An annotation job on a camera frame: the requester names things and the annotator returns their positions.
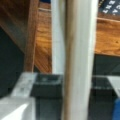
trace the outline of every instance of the wooden paneling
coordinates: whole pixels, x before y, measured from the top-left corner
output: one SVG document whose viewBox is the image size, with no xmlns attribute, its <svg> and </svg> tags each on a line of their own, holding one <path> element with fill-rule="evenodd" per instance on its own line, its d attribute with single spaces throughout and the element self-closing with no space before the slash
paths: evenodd
<svg viewBox="0 0 120 120">
<path fill-rule="evenodd" d="M 29 2 L 30 0 L 0 1 L 0 26 L 22 51 L 25 51 Z M 119 21 L 119 16 L 99 14 L 96 54 L 120 56 Z M 51 39 L 51 6 L 50 4 L 40 3 L 35 65 L 41 72 L 49 73 L 52 71 Z"/>
<path fill-rule="evenodd" d="M 98 18 L 96 54 L 120 56 L 120 22 Z"/>
<path fill-rule="evenodd" d="M 38 28 L 36 34 L 35 64 L 41 72 L 52 71 L 51 57 L 51 12 L 49 4 L 39 7 Z"/>
<path fill-rule="evenodd" d="M 51 12 L 49 4 L 42 4 L 41 7 L 45 10 L 39 11 L 35 63 L 42 72 L 51 72 Z M 119 20 L 119 16 L 99 14 L 96 54 L 120 56 Z"/>
</svg>

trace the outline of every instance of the wood grain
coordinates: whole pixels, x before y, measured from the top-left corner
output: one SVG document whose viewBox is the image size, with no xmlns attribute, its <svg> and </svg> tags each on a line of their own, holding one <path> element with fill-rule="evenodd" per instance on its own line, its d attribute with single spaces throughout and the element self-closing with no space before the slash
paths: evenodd
<svg viewBox="0 0 120 120">
<path fill-rule="evenodd" d="M 27 39 L 29 2 L 29 0 L 0 1 L 0 26 L 23 52 Z M 120 56 L 120 17 L 103 14 L 99 14 L 98 17 L 95 53 Z M 51 39 L 51 6 L 40 3 L 35 65 L 44 73 L 52 71 Z"/>
<path fill-rule="evenodd" d="M 120 22 L 98 18 L 96 54 L 120 56 Z"/>
<path fill-rule="evenodd" d="M 99 14 L 96 54 L 120 56 L 120 17 Z M 51 72 L 51 12 L 39 11 L 35 63 L 42 72 Z"/>
<path fill-rule="evenodd" d="M 36 44 L 36 30 L 38 21 L 38 2 L 39 0 L 30 0 L 28 29 L 25 49 L 24 71 L 33 72 L 34 70 L 34 56 Z"/>
<path fill-rule="evenodd" d="M 44 73 L 50 73 L 52 71 L 51 40 L 51 12 L 39 9 L 35 64 Z"/>
</svg>

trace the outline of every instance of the white beam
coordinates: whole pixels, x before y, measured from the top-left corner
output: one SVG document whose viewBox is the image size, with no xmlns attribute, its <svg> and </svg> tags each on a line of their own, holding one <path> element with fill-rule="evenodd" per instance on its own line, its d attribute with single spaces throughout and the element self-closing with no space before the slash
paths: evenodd
<svg viewBox="0 0 120 120">
<path fill-rule="evenodd" d="M 67 53 L 63 120 L 87 120 L 97 4 L 97 0 L 67 1 Z"/>
<path fill-rule="evenodd" d="M 51 0 L 52 73 L 63 74 L 65 64 L 65 0 Z"/>
</svg>

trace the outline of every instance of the wooden pole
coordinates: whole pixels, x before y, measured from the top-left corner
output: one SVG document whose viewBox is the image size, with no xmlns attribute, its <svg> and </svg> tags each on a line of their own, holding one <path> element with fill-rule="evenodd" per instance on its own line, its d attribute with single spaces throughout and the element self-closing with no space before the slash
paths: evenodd
<svg viewBox="0 0 120 120">
<path fill-rule="evenodd" d="M 97 3 L 97 0 L 67 0 L 63 120 L 87 120 Z"/>
<path fill-rule="evenodd" d="M 65 0 L 52 0 L 52 73 L 63 74 L 65 64 Z"/>
<path fill-rule="evenodd" d="M 39 0 L 30 0 L 29 18 L 28 18 L 28 33 L 25 49 L 24 71 L 32 72 L 34 69 L 35 56 L 35 35 L 37 30 L 38 20 L 38 3 Z"/>
</svg>

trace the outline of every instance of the white post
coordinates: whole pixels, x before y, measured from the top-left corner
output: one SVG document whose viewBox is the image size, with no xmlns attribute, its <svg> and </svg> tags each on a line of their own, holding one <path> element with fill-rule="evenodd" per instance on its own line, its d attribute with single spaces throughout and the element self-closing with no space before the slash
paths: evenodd
<svg viewBox="0 0 120 120">
<path fill-rule="evenodd" d="M 65 64 L 65 0 L 51 0 L 52 73 L 63 74 Z"/>
<path fill-rule="evenodd" d="M 87 120 L 98 0 L 67 1 L 63 120 Z"/>
</svg>

